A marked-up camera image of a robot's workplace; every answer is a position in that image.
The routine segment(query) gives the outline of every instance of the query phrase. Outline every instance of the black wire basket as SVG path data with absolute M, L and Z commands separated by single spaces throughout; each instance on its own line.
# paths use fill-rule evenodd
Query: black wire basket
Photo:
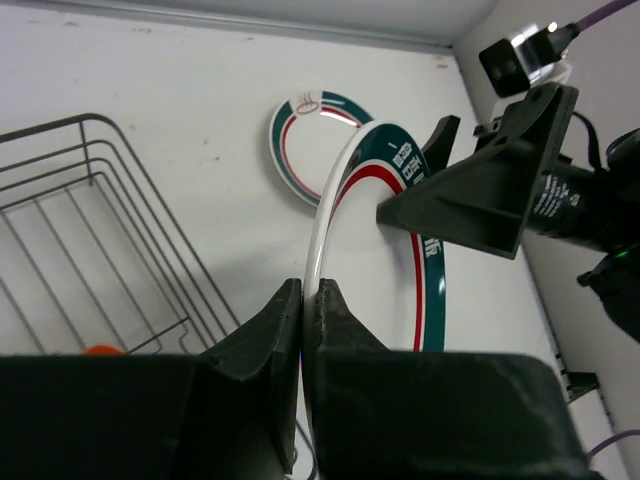
M 240 326 L 109 118 L 0 135 L 0 217 L 2 355 L 195 355 Z

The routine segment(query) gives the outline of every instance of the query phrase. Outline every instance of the black cylinder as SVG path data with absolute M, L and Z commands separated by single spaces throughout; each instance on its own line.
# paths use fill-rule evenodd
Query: black cylinder
M 635 243 L 640 209 L 608 188 L 607 172 L 595 174 L 557 163 L 538 183 L 527 228 L 601 252 Z

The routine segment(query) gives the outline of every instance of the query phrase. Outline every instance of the wall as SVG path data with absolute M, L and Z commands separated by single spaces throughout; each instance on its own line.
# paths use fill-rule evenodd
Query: wall
M 47 0 L 46 3 L 110 5 L 123 10 L 156 12 L 169 8 L 195 16 L 242 17 L 238 19 L 240 23 L 284 22 L 301 30 L 344 29 L 377 39 L 451 45 L 485 18 L 496 0 Z
M 575 21 L 605 0 L 501 1 L 491 15 L 455 44 L 456 55 L 472 102 L 486 121 L 496 102 L 477 54 L 506 33 L 527 22 Z M 573 73 L 569 83 L 580 90 L 577 110 L 589 117 L 606 147 L 616 137 L 638 127 L 640 68 L 640 4 L 592 27 L 569 49 Z M 586 134 L 572 124 L 563 152 L 586 167 Z M 598 373 L 607 406 L 618 430 L 640 426 L 640 346 L 607 319 L 600 302 L 576 284 L 580 273 L 591 269 L 601 254 L 557 241 L 526 235 L 531 267 L 548 309 L 560 349 L 570 369 Z M 640 475 L 640 442 L 622 445 L 626 462 Z

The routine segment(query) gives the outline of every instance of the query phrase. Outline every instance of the orange object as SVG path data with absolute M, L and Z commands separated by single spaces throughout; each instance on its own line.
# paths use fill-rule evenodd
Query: orange object
M 110 345 L 94 345 L 84 351 L 85 355 L 123 355 L 124 352 Z

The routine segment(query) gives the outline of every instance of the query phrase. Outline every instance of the white plate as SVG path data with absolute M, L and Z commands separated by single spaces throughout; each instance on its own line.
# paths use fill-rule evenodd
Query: white plate
M 371 121 L 361 107 L 333 92 L 302 92 L 273 114 L 271 157 L 284 182 L 317 206 L 334 160 L 355 129 Z
M 437 239 L 376 223 L 376 207 L 429 175 L 411 136 L 370 122 L 344 147 L 316 213 L 304 280 L 311 320 L 320 278 L 331 278 L 349 310 L 388 348 L 442 351 L 444 252 Z

